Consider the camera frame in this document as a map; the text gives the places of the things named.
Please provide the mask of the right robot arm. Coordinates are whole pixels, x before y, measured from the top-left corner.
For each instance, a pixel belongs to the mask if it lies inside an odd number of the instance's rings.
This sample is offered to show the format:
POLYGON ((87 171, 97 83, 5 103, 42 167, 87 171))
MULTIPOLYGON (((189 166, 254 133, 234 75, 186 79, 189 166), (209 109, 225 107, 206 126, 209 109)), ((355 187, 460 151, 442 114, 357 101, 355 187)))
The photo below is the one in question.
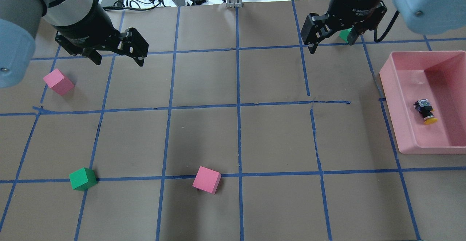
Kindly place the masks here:
MULTIPOLYGON (((381 42, 401 16, 409 30, 421 35, 436 35, 465 26, 466 0, 392 0, 396 12, 381 37, 381 42)), ((347 37, 353 45, 366 31, 377 32, 387 12, 383 0, 330 0, 328 10, 319 15, 307 15, 301 29, 301 39, 314 54, 320 42, 343 30, 350 30, 347 37)))

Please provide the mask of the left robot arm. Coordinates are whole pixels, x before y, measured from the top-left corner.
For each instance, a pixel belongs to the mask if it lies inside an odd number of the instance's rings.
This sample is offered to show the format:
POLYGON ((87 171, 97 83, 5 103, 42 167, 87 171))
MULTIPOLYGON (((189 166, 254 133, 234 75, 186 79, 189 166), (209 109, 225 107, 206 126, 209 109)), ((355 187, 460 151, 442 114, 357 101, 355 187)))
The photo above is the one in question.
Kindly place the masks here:
POLYGON ((19 84, 36 49, 40 21, 56 31, 55 41, 70 55, 100 65, 100 51, 144 65, 149 44, 135 28, 118 31, 99 0, 0 0, 2 88, 19 84))

